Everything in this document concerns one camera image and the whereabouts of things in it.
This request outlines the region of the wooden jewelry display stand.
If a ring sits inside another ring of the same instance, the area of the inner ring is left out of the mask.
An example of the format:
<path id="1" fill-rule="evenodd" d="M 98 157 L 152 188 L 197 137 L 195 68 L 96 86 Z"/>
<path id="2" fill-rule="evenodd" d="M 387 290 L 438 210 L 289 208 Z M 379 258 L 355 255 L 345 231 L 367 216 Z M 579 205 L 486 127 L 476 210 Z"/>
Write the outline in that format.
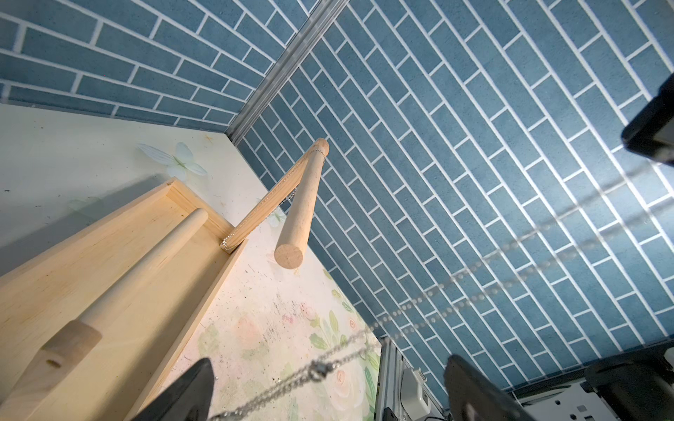
<path id="1" fill-rule="evenodd" d="M 133 419 L 165 391 L 247 237 L 286 196 L 274 256 L 303 263 L 328 152 L 316 140 L 237 225 L 172 179 L 4 275 L 2 419 Z"/>

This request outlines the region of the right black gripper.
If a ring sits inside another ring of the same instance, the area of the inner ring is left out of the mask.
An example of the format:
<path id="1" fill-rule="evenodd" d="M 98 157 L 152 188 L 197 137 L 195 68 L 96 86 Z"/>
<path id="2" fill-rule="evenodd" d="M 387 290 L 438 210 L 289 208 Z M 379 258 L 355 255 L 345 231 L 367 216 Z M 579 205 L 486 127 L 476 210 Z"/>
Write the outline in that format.
<path id="1" fill-rule="evenodd" d="M 673 75 L 621 134 L 629 152 L 673 166 Z"/>

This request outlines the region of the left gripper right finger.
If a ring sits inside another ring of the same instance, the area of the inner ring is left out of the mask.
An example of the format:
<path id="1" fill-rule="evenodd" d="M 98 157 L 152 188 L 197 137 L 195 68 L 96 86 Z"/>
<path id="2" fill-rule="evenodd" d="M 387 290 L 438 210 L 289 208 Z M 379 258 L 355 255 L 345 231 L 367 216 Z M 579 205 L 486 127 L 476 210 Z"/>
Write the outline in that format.
<path id="1" fill-rule="evenodd" d="M 444 384 L 454 420 L 535 420 L 458 354 L 449 356 Z"/>

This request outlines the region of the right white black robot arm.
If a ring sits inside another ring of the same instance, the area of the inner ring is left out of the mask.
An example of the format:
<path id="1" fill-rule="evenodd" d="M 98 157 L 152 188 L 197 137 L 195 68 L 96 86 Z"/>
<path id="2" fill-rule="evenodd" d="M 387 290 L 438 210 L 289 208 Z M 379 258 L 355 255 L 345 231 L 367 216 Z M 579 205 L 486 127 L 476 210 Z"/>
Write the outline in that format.
<path id="1" fill-rule="evenodd" d="M 673 77 L 623 130 L 628 151 L 673 165 Z M 620 420 L 673 419 L 673 340 L 603 359 L 586 382 Z"/>

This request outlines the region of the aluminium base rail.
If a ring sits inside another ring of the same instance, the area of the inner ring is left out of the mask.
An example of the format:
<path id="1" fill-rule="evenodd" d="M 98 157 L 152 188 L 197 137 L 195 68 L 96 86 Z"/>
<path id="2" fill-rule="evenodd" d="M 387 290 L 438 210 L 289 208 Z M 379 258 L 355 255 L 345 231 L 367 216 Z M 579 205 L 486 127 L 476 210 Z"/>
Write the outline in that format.
<path id="1" fill-rule="evenodd" d="M 375 421 L 407 420 L 400 398 L 404 369 L 405 357 L 402 352 L 389 337 L 382 338 Z"/>

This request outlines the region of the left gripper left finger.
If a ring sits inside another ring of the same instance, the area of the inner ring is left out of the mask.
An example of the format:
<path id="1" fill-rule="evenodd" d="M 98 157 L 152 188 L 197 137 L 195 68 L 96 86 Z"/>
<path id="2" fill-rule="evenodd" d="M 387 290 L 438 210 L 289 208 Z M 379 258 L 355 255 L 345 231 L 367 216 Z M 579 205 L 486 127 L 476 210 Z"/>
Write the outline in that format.
<path id="1" fill-rule="evenodd" d="M 139 412 L 133 421 L 205 421 L 214 384 L 211 360 L 202 358 Z"/>

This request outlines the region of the white plastic bracket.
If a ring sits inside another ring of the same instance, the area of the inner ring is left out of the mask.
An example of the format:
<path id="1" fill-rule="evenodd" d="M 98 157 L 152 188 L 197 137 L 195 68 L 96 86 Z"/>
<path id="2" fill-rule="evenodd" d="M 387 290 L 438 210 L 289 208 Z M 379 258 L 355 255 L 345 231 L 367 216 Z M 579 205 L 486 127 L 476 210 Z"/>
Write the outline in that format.
<path id="1" fill-rule="evenodd" d="M 405 368 L 400 384 L 400 403 L 410 420 L 421 420 L 431 413 L 431 401 L 424 390 L 426 380 L 416 368 Z"/>

